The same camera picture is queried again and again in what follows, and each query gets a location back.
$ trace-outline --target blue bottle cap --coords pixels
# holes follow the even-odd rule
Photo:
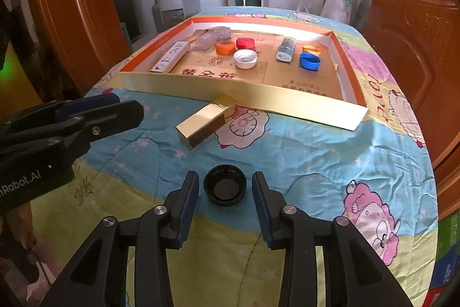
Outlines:
[[[316,55],[309,52],[303,52],[300,54],[299,59],[300,66],[309,71],[317,71],[321,63],[321,59]]]

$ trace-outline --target red bottle cap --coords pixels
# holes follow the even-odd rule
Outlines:
[[[256,48],[256,43],[253,38],[238,38],[236,40],[236,48],[238,50],[253,50]]]

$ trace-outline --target silver bolt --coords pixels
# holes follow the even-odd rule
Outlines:
[[[106,217],[104,220],[102,220],[102,224],[104,226],[112,226],[113,224],[115,224],[115,222],[116,219],[113,216]]]
[[[339,216],[335,221],[337,221],[337,224],[340,226],[347,226],[350,223],[350,221],[345,216]]]
[[[168,209],[165,206],[156,206],[153,209],[153,212],[155,212],[157,215],[163,215],[164,213],[166,213],[167,210]]]
[[[297,212],[297,208],[295,208],[294,206],[287,205],[283,207],[283,211],[288,215],[294,215]]]

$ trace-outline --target brown cardboard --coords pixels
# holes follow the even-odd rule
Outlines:
[[[284,36],[257,32],[232,30],[232,41],[239,37],[253,38],[256,44],[257,64],[252,69],[239,69],[235,66],[233,56],[218,55],[215,48],[207,51],[193,51],[194,40],[205,30],[196,30],[186,40],[191,50],[172,69],[172,74],[215,77],[265,84],[282,88],[305,91],[312,94],[342,100],[336,67],[326,46],[318,42],[297,41],[290,63],[280,62],[275,58],[276,51]],[[302,46],[309,44],[321,50],[321,65],[317,72],[303,69],[298,61]]]
[[[236,111],[236,101],[222,95],[176,126],[179,136],[190,148],[194,148],[231,119]]]

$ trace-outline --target gold box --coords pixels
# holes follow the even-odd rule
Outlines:
[[[235,111],[235,99],[224,94],[180,123],[176,129],[185,144],[194,148],[222,127],[225,119],[230,119]]]

